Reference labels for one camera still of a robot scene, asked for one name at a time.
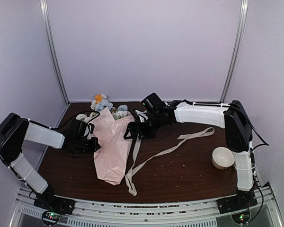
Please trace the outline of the pink wrapping paper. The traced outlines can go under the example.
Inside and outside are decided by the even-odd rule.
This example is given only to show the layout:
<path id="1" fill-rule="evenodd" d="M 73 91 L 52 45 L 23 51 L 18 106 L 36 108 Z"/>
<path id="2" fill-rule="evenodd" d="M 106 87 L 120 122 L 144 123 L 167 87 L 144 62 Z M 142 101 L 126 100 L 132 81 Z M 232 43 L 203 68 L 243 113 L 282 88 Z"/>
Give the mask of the pink wrapping paper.
<path id="1" fill-rule="evenodd" d="M 125 140 L 124 134 L 132 115 L 115 120 L 108 108 L 92 121 L 93 134 L 98 138 L 101 148 L 94 153 L 97 178 L 112 185 L 121 183 L 125 176 L 127 159 L 132 140 Z"/>

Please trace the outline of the fake flower bouquet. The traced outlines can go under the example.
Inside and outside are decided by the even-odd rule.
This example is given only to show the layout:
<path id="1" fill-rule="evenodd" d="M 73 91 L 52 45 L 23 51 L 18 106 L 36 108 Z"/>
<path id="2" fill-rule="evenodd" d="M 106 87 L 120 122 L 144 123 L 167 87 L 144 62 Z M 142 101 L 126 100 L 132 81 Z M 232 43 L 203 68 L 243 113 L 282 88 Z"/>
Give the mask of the fake flower bouquet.
<path id="1" fill-rule="evenodd" d="M 91 112 L 89 115 L 86 113 L 80 113 L 76 115 L 76 120 L 90 123 L 93 119 L 100 115 L 105 108 L 108 108 L 115 120 L 127 117 L 129 115 L 128 106 L 120 105 L 114 107 L 114 104 L 107 99 L 106 94 L 96 94 L 94 99 L 91 101 Z"/>

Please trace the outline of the beige printed ribbon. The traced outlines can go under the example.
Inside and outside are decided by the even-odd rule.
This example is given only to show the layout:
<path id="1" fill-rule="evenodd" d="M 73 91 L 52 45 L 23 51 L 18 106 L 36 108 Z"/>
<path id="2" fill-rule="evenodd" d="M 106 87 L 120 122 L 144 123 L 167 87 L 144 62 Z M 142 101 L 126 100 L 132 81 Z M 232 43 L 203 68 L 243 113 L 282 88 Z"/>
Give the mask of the beige printed ribbon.
<path id="1" fill-rule="evenodd" d="M 126 183 L 126 186 L 128 187 L 129 194 L 132 195 L 132 196 L 136 196 L 138 194 L 137 189 L 135 187 L 135 184 L 133 183 L 133 176 L 136 173 L 138 173 L 147 164 L 147 162 L 149 162 L 150 160 L 154 159 L 155 157 L 160 157 L 160 156 L 163 156 L 163 155 L 170 154 L 170 153 L 174 152 L 182 144 L 184 144 L 187 140 L 212 136 L 212 135 L 214 135 L 214 133 L 215 133 L 215 129 L 213 127 L 208 127 L 205 130 L 200 131 L 200 132 L 196 132 L 196 133 L 192 133 L 192 134 L 182 134 L 182 135 L 180 135 L 177 138 L 178 140 L 180 140 L 180 142 L 177 145 L 175 145 L 175 146 L 173 146 L 173 147 L 171 147 L 169 149 L 163 150 L 163 151 L 161 151 L 161 152 L 151 156 L 150 158 L 146 159 L 141 164 L 135 166 L 136 159 L 137 159 L 137 156 L 139 154 L 140 145 L 141 145 L 141 140 L 138 139 L 136 141 L 134 149 L 133 149 L 133 155 L 132 155 L 133 164 L 129 168 L 129 170 L 127 171 L 126 175 L 124 176 L 125 183 Z"/>

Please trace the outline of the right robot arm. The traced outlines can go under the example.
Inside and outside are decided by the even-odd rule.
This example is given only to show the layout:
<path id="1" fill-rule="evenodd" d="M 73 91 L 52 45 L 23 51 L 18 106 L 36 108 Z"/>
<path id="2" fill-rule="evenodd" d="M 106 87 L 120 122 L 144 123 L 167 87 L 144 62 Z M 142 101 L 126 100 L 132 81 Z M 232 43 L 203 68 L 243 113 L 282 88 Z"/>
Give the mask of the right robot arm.
<path id="1" fill-rule="evenodd" d="M 233 205 L 242 209 L 253 199 L 254 166 L 253 132 L 254 127 L 240 101 L 226 103 L 191 102 L 186 99 L 164 102 L 156 93 L 144 98 L 141 104 L 145 111 L 133 110 L 134 120 L 129 122 L 124 139 L 153 139 L 157 131 L 173 123 L 197 123 L 208 128 L 193 134 L 179 136 L 179 143 L 166 149 L 158 156 L 172 153 L 190 139 L 208 137 L 218 127 L 225 131 L 226 147 L 234 156 L 237 173 L 236 195 L 231 197 Z"/>

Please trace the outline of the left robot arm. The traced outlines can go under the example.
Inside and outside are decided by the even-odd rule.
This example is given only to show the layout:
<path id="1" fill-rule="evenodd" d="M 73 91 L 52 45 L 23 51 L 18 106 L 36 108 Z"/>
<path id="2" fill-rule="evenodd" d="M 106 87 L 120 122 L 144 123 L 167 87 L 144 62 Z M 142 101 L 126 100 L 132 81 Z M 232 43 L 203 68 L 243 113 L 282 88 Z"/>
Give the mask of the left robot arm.
<path id="1" fill-rule="evenodd" d="M 23 148 L 27 143 L 61 149 L 70 153 L 95 153 L 100 148 L 98 138 L 93 136 L 94 124 L 75 117 L 63 125 L 52 128 L 29 118 L 10 113 L 0 124 L 0 160 L 32 191 L 40 196 L 40 202 L 48 210 L 59 205 L 50 184 L 27 160 Z"/>

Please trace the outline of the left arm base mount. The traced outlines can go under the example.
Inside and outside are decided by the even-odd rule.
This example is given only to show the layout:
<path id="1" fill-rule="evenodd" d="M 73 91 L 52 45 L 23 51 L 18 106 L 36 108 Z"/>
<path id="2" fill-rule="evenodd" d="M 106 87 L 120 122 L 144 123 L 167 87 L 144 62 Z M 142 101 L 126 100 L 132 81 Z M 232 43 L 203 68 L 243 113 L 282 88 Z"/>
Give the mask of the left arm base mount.
<path id="1" fill-rule="evenodd" d="M 75 200 L 50 196 L 49 198 L 36 194 L 34 206 L 44 209 L 41 220 L 46 226 L 57 224 L 63 215 L 71 215 L 74 210 Z"/>

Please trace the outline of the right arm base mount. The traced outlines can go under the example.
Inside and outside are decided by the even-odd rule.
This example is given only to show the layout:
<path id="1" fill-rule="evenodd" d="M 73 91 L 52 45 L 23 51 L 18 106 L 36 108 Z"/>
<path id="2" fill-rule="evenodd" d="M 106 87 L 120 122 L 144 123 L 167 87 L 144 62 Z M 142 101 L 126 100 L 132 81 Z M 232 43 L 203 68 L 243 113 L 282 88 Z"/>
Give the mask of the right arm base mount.
<path id="1" fill-rule="evenodd" d="M 230 213 L 232 220 L 239 225 L 248 224 L 251 221 L 252 206 L 257 205 L 257 199 L 252 198 L 250 201 L 239 201 L 238 196 L 231 196 L 217 200 L 220 214 Z"/>

